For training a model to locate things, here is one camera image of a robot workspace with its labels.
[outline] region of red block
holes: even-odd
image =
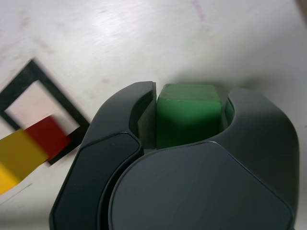
[[[48,116],[25,130],[45,150],[50,159],[58,155],[70,143],[52,116]]]

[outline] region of black square outline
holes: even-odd
[[[43,86],[54,96],[54,98],[63,106],[70,116],[79,124],[68,136],[71,142],[57,156],[49,160],[50,164],[54,164],[66,154],[79,146],[89,127],[89,122],[82,114],[73,106],[73,104],[65,97],[58,87],[48,78],[48,76],[31,60],[28,65],[0,92],[0,116],[14,129],[21,127],[5,110],[35,81],[40,81]]]

